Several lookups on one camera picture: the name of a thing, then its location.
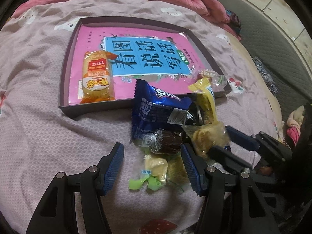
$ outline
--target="gray carpet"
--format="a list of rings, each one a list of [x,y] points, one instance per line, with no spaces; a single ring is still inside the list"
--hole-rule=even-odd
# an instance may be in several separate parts
[[[312,80],[301,59],[285,39],[252,5],[241,0],[218,0],[241,20],[242,41],[252,57],[259,57],[272,75],[283,120],[299,106],[312,103]]]

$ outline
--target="orange snack wrapper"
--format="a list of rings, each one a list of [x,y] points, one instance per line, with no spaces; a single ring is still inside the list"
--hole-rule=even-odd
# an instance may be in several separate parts
[[[114,100],[113,72],[108,59],[114,60],[116,54],[107,51],[86,52],[82,68],[81,104]]]

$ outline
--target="blue foil wrapper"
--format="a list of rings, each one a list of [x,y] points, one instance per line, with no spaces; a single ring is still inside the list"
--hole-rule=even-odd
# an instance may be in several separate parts
[[[156,129],[182,131],[192,101],[179,98],[137,79],[132,109],[132,139],[139,139]]]

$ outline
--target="silver screw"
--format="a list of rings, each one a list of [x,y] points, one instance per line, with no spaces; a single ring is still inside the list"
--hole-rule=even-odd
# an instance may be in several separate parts
[[[244,168],[244,169],[243,169],[243,172],[245,172],[245,173],[250,173],[250,168]]]
[[[209,172],[211,172],[211,173],[213,173],[215,170],[216,170],[216,168],[215,168],[214,166],[212,166],[212,165],[209,165],[209,166],[207,167],[207,171],[209,171]]]
[[[60,173],[57,174],[57,178],[63,178],[64,175],[65,175],[64,173],[60,172]]]
[[[249,178],[249,174],[248,173],[241,173],[241,176],[243,177],[243,178]]]
[[[89,168],[89,171],[94,173],[97,171],[97,166],[96,165],[92,165],[90,168]]]

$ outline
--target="pink book cover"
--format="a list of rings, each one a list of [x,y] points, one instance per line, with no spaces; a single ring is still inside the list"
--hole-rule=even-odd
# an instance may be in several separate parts
[[[82,67],[87,51],[107,50],[118,55],[110,61],[115,99],[134,97],[140,78],[171,94],[190,93],[193,72],[205,68],[183,33],[126,27],[88,27],[82,25],[74,49],[69,82],[68,104],[83,98]]]

